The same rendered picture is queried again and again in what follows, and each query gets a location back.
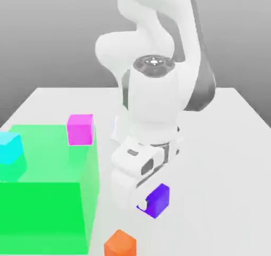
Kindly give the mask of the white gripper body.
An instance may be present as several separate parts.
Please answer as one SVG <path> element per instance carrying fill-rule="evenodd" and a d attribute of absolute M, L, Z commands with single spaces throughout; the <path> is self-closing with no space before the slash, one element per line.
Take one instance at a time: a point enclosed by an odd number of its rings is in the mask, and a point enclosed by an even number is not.
<path fill-rule="evenodd" d="M 142 199 L 156 188 L 156 181 L 149 178 L 138 185 L 139 179 L 120 170 L 111 173 L 111 196 L 114 202 L 122 209 L 128 210 L 136 207 Z"/>

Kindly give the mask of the small blue cube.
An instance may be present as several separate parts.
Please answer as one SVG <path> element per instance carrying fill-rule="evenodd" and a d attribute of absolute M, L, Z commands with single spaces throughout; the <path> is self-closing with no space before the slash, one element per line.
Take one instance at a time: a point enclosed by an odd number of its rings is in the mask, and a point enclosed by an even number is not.
<path fill-rule="evenodd" d="M 170 187 L 161 183 L 145 199 L 146 208 L 137 208 L 150 217 L 156 219 L 169 205 Z"/>

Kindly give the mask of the small orange cube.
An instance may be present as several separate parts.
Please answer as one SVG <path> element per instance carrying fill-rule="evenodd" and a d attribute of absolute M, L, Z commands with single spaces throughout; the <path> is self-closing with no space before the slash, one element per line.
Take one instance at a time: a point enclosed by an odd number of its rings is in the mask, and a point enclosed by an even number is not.
<path fill-rule="evenodd" d="M 137 256 L 137 240 L 119 229 L 104 243 L 104 256 Z"/>

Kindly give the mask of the small magenta cube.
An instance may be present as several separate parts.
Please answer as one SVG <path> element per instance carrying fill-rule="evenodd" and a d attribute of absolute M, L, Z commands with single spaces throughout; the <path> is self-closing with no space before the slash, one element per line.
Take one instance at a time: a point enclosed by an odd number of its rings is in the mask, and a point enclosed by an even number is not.
<path fill-rule="evenodd" d="M 93 144 L 95 134 L 92 114 L 71 114 L 66 127 L 70 146 Z"/>

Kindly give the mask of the small cyan cube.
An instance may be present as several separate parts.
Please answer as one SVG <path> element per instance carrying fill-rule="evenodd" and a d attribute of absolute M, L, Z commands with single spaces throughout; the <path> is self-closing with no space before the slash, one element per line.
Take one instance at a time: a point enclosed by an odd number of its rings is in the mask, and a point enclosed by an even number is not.
<path fill-rule="evenodd" d="M 0 131 L 0 164 L 11 165 L 23 154 L 21 135 Z"/>

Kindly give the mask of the large green box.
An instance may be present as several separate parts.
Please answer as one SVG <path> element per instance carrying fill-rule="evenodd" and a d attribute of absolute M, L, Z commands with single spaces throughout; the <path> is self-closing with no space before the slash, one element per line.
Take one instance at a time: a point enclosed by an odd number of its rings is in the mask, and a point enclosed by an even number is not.
<path fill-rule="evenodd" d="M 64 125 L 14 125 L 24 153 L 0 164 L 0 254 L 87 254 L 100 189 L 97 145 Z"/>

